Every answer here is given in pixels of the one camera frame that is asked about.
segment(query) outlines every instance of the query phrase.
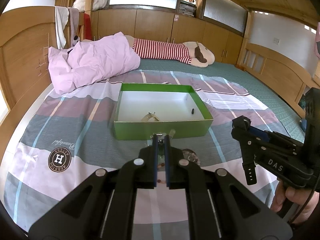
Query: green box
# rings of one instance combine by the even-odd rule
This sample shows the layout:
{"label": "green box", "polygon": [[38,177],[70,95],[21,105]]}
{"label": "green box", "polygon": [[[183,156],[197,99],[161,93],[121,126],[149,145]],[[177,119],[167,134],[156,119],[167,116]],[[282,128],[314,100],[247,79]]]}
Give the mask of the green box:
{"label": "green box", "polygon": [[[149,112],[155,112],[160,120],[141,121]],[[154,133],[169,134],[171,130],[175,130],[173,138],[197,137],[207,133],[212,121],[191,86],[123,83],[114,129],[118,140],[148,140]]]}

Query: wooden headboard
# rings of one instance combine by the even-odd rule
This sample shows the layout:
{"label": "wooden headboard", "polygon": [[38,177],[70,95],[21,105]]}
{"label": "wooden headboard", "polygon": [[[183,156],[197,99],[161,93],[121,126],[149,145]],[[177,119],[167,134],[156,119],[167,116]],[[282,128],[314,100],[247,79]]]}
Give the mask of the wooden headboard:
{"label": "wooden headboard", "polygon": [[282,97],[301,117],[305,111],[298,105],[306,87],[320,86],[302,66],[288,57],[263,46],[247,43],[240,65]]}
{"label": "wooden headboard", "polygon": [[[79,15],[79,26],[84,24]],[[64,33],[70,33],[70,21]],[[70,36],[66,36],[69,47]],[[57,47],[55,8],[23,7],[0,16],[0,88],[9,112],[0,120],[0,163],[20,120],[51,83],[48,49]]]}

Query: green mattress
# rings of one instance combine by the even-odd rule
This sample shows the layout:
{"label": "green mattress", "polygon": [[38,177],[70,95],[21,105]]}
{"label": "green mattress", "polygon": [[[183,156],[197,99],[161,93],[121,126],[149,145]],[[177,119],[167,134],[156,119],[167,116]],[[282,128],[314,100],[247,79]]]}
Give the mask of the green mattress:
{"label": "green mattress", "polygon": [[270,88],[249,73],[241,71],[231,64],[215,62],[206,68],[198,68],[175,60],[142,59],[139,69],[181,71],[203,74],[208,77],[218,76],[238,83],[275,113],[292,138],[304,141],[305,134],[300,127],[300,117]]}

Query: hand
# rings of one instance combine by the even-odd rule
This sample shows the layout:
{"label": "hand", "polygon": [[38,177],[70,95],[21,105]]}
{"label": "hand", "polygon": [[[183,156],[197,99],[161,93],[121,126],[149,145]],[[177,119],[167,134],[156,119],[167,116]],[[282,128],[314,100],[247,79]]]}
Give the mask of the hand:
{"label": "hand", "polygon": [[[307,200],[310,192],[311,189],[294,189],[293,187],[288,187],[287,190],[285,190],[283,181],[280,181],[276,188],[275,196],[272,200],[270,209],[274,212],[280,211],[282,208],[282,204],[286,198],[298,205],[303,205]],[[319,193],[314,192],[312,198],[310,199],[305,209],[301,212],[301,214],[296,218],[296,220],[293,223],[300,224],[306,221],[315,209],[315,207],[317,206],[318,201]]]}

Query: striped shirt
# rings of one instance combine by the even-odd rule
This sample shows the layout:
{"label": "striped shirt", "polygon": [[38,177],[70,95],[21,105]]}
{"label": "striped shirt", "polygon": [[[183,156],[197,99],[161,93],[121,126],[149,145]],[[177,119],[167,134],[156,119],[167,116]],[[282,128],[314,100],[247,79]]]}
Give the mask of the striped shirt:
{"label": "striped shirt", "polygon": [[132,48],[140,58],[173,59],[191,64],[189,49],[183,44],[134,39]]}

